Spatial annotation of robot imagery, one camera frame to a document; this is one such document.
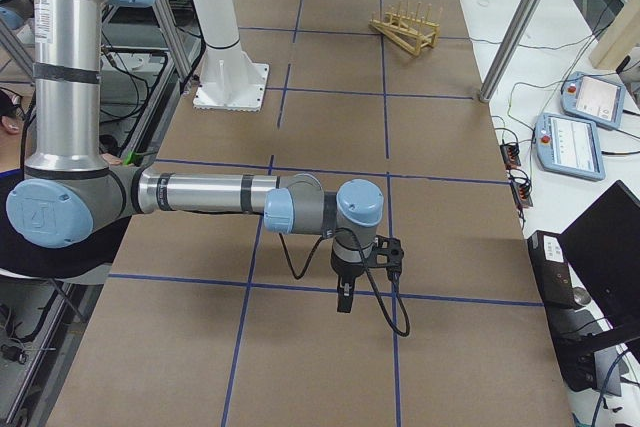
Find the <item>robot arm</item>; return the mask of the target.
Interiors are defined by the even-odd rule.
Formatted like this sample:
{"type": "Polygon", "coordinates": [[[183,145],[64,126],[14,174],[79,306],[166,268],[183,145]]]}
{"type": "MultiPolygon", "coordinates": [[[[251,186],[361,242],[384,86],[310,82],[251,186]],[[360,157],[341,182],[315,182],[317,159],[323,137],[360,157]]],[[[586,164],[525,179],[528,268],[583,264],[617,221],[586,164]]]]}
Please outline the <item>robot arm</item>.
{"type": "Polygon", "coordinates": [[[382,252],[380,189],[356,179],[327,192],[309,174],[183,175],[110,165],[99,151],[106,4],[159,9],[171,51],[183,54],[167,0],[34,0],[37,139],[6,200],[13,228],[35,245],[66,248],[123,217],[157,210],[259,215],[278,234],[332,240],[338,308],[349,312],[356,279],[382,252]]]}

